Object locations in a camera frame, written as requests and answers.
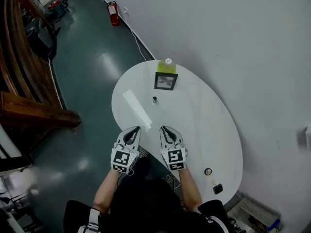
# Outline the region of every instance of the wire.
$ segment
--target wire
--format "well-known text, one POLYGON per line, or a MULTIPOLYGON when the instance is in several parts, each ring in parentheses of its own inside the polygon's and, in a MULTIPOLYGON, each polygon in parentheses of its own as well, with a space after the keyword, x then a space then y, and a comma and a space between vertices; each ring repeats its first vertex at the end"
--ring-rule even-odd
POLYGON ((174 190, 177 189, 178 187, 180 187, 180 185, 181 185, 181 183, 177 187, 175 187, 174 190))
POLYGON ((176 143, 176 144, 175 144, 175 146, 171 146, 171 147, 169 147, 169 150, 171 150, 171 148, 174 148, 174 149, 179 149, 179 148, 177 148, 177 147, 176 147, 178 144, 180 144, 182 148, 183 148, 183 147, 184 147, 184 145, 185 145, 184 143, 176 143))
POLYGON ((56 95, 57 95, 59 104, 60 104, 60 106, 61 106, 62 109, 63 109, 63 104, 62 104, 62 102, 61 102, 61 100, 60 100, 60 98, 59 98, 58 91, 57 91, 57 88, 56 88, 56 84, 55 84, 55 81, 54 81, 54 77, 53 77, 53 72, 52 72, 52 66, 51 66, 50 58, 49 58, 49 68, 50 68, 50 73, 51 73, 51 77, 52 77, 52 81, 53 81, 53 85, 54 85, 54 90, 56 91, 56 95))
POLYGON ((119 146, 119 145, 120 145, 123 149, 127 149, 130 153, 134 153, 134 152, 131 151, 129 148, 127 148, 127 147, 125 147, 125 146, 123 146, 122 144, 117 143, 117 142, 114 143, 113 148, 116 149, 117 146, 119 146))
POLYGON ((141 51, 140 51, 140 47, 139 47, 139 44, 138 44, 138 42, 137 42, 137 38, 136 38, 136 36, 134 35, 134 33, 133 33, 131 27, 129 26, 129 23, 127 22, 126 16, 127 16, 127 14, 125 14, 125 16, 124 16, 125 21, 126 21, 126 24, 127 24, 128 27, 130 28, 130 31, 131 31, 132 35, 134 36, 134 38, 135 38, 135 40, 136 40, 136 44, 137 44, 137 46, 138 46, 139 52, 140 52, 140 54, 144 57, 145 61, 147 61, 146 58, 145 58, 145 56, 144 56, 144 55, 141 53, 141 51))
POLYGON ((133 173, 132 173, 131 175, 129 175, 130 172, 128 172, 128 173, 126 174, 127 176, 132 176, 132 175, 134 175, 134 170, 131 169, 130 171, 133 171, 133 173))
POLYGON ((174 191, 175 189, 177 189, 178 187, 180 187, 181 183, 179 183, 179 185, 177 187, 175 187, 175 176, 169 172, 169 175, 173 178, 173 187, 172 190, 174 191))

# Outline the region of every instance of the electrical outlet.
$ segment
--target electrical outlet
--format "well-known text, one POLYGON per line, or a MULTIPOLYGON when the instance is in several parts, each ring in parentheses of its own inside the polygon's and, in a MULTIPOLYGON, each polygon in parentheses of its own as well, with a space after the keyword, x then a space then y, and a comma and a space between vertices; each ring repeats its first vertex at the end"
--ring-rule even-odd
POLYGON ((125 14, 128 14, 128 9, 126 7, 124 7, 124 12, 125 14))

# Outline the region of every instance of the floor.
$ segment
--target floor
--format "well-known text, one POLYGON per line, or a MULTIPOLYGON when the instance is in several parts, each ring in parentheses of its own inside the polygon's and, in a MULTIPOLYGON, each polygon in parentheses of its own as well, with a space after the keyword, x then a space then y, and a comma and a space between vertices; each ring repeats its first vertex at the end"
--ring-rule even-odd
MULTIPOLYGON (((34 152, 34 167, 12 174, 9 184, 13 197, 32 194, 31 205, 49 233, 63 232, 68 200, 92 204, 121 132, 111 111, 114 86, 126 70, 144 61, 130 31, 123 24, 111 26, 105 3, 68 2, 70 13, 56 25, 61 30, 53 64, 66 107, 78 112, 82 124, 50 135, 34 152)), ((155 160, 151 170, 151 176, 167 173, 155 160)))

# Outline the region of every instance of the tabletop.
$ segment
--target tabletop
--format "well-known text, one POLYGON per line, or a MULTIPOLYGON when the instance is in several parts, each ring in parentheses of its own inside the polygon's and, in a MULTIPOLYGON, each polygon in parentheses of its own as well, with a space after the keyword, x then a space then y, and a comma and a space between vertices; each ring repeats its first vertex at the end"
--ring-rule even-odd
MULTIPOLYGON (((161 155, 159 129, 179 131, 188 150, 187 166, 203 202, 227 203, 242 179, 242 148, 234 121, 216 93, 198 76, 177 65, 173 91, 154 89, 158 61, 137 64, 118 80, 112 94, 113 116, 121 128, 140 126, 140 145, 165 165, 161 155), (206 168, 212 174, 204 174, 206 168), (223 186, 218 195, 212 180, 223 186)), ((172 174, 179 179, 178 171, 172 174)))

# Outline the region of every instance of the black shirt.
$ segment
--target black shirt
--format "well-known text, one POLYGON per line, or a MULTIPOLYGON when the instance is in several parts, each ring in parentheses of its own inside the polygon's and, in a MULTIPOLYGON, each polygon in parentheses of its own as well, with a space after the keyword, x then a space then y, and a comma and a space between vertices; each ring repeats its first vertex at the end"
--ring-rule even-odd
MULTIPOLYGON (((70 200, 64 216, 65 233, 77 233, 88 224, 90 206, 70 200)), ((180 198, 163 180, 122 182, 114 194, 110 214, 99 216, 101 233, 229 232, 230 223, 219 200, 208 201, 198 212, 186 212, 180 198)))

